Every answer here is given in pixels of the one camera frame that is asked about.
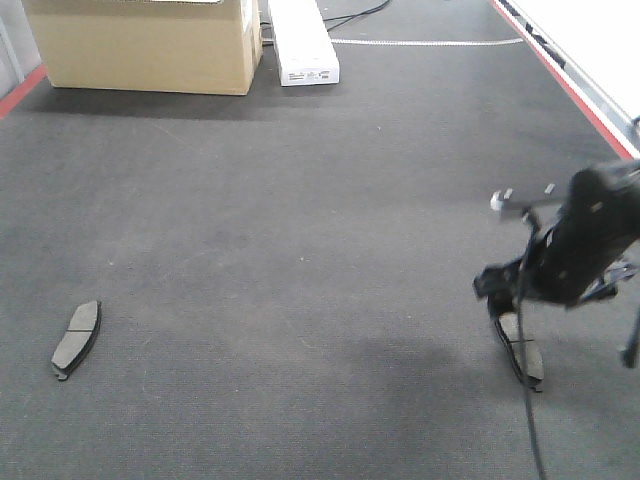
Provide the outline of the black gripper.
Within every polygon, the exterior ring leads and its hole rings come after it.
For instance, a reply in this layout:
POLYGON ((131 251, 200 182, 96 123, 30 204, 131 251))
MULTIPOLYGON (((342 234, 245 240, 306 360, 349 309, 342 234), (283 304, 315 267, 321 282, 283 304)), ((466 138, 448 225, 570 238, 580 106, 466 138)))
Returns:
MULTIPOLYGON (((529 207, 530 244, 522 257, 486 267, 474 278, 479 299, 503 340, 515 339, 514 299, 518 296, 573 308, 617 294, 616 283, 636 274, 624 252, 639 240, 639 164, 594 165, 571 179, 557 221, 542 230, 529 207)), ((621 364, 639 361, 639 307, 621 364)))

